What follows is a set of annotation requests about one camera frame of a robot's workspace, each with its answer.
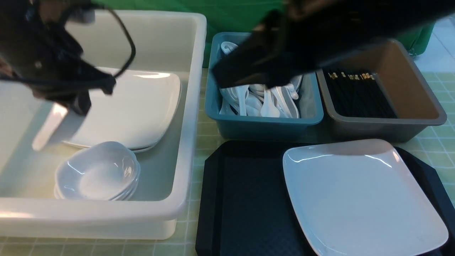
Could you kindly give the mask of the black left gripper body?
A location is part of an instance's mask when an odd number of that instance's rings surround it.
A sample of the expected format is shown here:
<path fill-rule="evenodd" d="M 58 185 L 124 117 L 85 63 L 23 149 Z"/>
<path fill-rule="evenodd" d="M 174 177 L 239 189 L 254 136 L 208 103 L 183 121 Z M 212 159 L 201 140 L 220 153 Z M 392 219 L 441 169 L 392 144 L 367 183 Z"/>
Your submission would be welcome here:
<path fill-rule="evenodd" d="M 34 97 L 85 116 L 89 91 L 111 95 L 116 80 L 82 59 L 81 45 L 65 26 L 91 22 L 97 7 L 92 0 L 2 0 L 1 80 L 22 83 Z"/>

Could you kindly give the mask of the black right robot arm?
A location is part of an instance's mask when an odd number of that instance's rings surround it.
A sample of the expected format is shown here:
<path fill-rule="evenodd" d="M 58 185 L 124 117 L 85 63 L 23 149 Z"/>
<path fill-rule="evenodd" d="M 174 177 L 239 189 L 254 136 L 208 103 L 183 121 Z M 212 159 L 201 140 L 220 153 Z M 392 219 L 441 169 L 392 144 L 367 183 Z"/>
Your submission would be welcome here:
<path fill-rule="evenodd" d="M 448 16 L 453 0 L 285 0 L 211 68 L 221 89 L 287 85 L 307 74 Z"/>

